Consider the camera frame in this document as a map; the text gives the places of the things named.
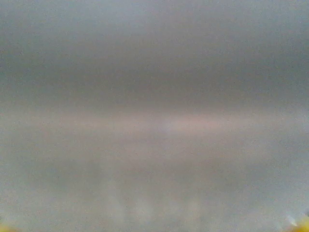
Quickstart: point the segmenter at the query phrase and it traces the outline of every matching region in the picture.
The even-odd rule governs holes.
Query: fog
[[[308,15],[306,1],[3,0],[3,220],[258,232],[301,217]]]

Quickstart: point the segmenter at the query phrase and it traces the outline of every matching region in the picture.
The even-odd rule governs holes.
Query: haze
[[[0,211],[23,231],[271,230],[307,210],[309,3],[0,2]]]

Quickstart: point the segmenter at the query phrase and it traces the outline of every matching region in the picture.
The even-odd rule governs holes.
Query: yellow object
[[[309,232],[309,217],[304,217],[297,225],[288,230],[288,232]]]
[[[0,224],[0,232],[18,232],[18,230],[13,229],[9,226],[5,226],[5,225]]]

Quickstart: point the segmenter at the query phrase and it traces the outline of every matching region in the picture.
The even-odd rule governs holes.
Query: overcast sky
[[[309,92],[305,0],[3,0],[0,35],[10,104],[294,104]]]

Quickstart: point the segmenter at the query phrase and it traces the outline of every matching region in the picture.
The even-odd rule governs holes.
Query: mist
[[[307,210],[309,4],[0,3],[0,214],[22,231],[274,231]]]

